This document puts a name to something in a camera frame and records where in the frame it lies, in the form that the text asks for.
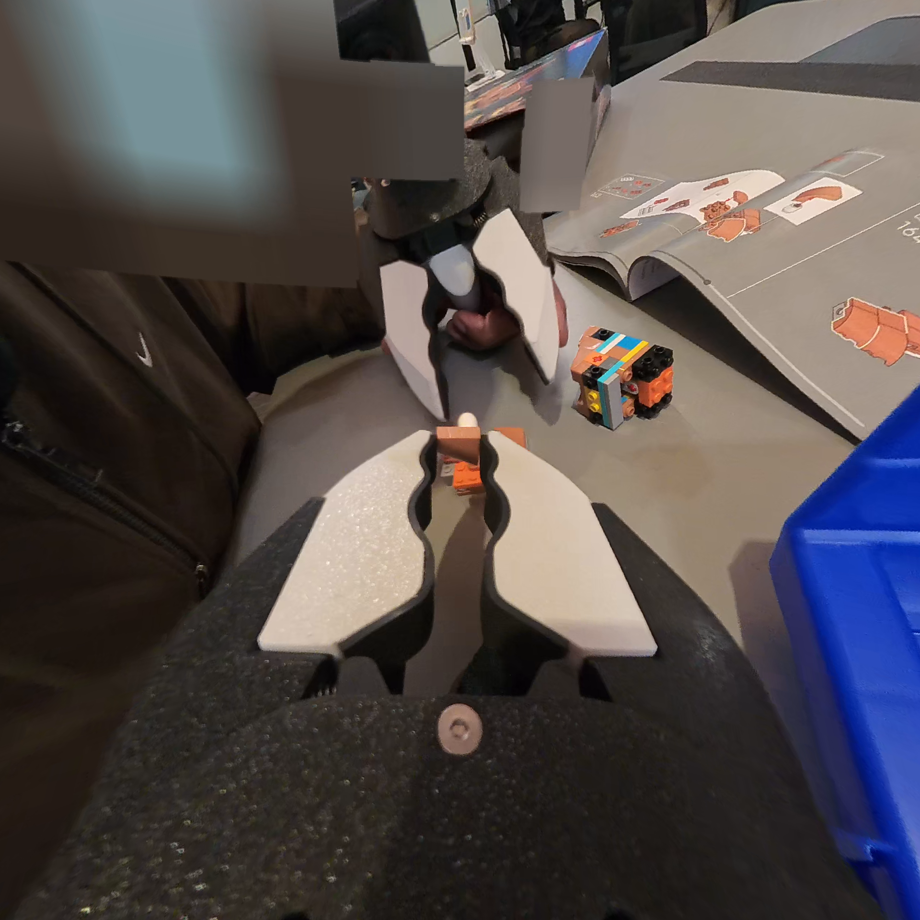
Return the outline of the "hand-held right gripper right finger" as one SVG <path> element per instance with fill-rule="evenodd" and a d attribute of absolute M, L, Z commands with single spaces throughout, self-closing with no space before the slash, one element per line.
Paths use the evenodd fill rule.
<path fill-rule="evenodd" d="M 484 635 L 545 638 L 573 658 L 650 658 L 658 645 L 592 501 L 500 431 L 480 447 L 490 539 Z"/>

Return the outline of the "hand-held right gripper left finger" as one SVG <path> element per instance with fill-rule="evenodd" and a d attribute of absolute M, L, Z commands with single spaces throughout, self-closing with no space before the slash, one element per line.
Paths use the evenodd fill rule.
<path fill-rule="evenodd" d="M 359 654 L 359 644 L 431 594 L 436 443 L 416 431 L 342 477 L 316 518 L 258 636 L 259 650 Z"/>

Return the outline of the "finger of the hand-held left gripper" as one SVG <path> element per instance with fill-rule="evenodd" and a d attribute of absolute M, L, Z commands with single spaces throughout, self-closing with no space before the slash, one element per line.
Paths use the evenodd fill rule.
<path fill-rule="evenodd" d="M 380 268 L 385 342 L 413 395 L 437 421 L 449 397 L 439 344 L 443 288 L 427 267 L 397 260 Z"/>
<path fill-rule="evenodd" d="M 498 283 L 523 344 L 546 385 L 557 375 L 559 321 L 555 284 L 511 209 L 490 216 L 472 245 L 477 268 Z"/>

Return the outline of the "brown round brick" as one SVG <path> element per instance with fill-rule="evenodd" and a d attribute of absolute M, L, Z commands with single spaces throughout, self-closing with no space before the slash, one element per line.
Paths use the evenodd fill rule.
<path fill-rule="evenodd" d="M 477 466 L 481 431 L 477 426 L 439 426 L 435 430 L 438 454 L 448 463 Z"/>

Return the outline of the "brown brick plate assembly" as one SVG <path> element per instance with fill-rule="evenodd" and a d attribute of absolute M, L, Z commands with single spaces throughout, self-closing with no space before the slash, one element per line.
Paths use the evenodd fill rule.
<path fill-rule="evenodd" d="M 494 431 L 504 435 L 523 449 L 529 449 L 527 435 L 523 428 L 498 427 L 495 428 Z M 459 496 L 470 496 L 482 493 L 484 488 L 481 481 L 479 466 L 466 461 L 455 461 L 452 474 L 452 486 L 454 492 Z"/>

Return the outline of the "small colourful brick model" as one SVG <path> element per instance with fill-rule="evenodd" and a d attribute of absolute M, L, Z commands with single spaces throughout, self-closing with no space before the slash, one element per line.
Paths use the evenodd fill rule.
<path fill-rule="evenodd" d="M 570 374 L 572 408 L 592 425 L 615 431 L 632 418 L 654 419 L 673 400 L 673 350 L 608 328 L 587 328 Z"/>

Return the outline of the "blue plastic bin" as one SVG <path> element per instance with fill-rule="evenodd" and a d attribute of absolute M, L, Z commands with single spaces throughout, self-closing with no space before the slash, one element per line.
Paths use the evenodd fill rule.
<path fill-rule="evenodd" d="M 919 391 L 788 517 L 770 563 L 839 851 L 919 917 Z"/>

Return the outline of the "person's left forearm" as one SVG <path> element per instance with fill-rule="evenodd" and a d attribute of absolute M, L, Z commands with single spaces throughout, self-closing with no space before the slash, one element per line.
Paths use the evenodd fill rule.
<path fill-rule="evenodd" d="M 270 393 L 305 362 L 383 339 L 382 314 L 359 288 L 164 282 L 246 395 Z"/>

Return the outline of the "person's left hand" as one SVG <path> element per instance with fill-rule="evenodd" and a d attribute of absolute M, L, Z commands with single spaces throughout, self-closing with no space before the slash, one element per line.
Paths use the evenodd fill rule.
<path fill-rule="evenodd" d="M 500 301 L 489 305 L 485 313 L 457 310 L 445 328 L 456 345 L 474 352 L 500 349 L 521 332 L 517 318 Z"/>

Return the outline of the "instruction booklet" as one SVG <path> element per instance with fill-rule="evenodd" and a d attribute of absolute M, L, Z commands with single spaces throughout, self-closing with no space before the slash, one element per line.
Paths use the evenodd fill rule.
<path fill-rule="evenodd" d="M 818 407 L 864 440 L 918 387 L 918 166 L 850 149 L 785 177 L 627 173 L 546 220 L 550 252 L 627 300 L 691 284 Z"/>

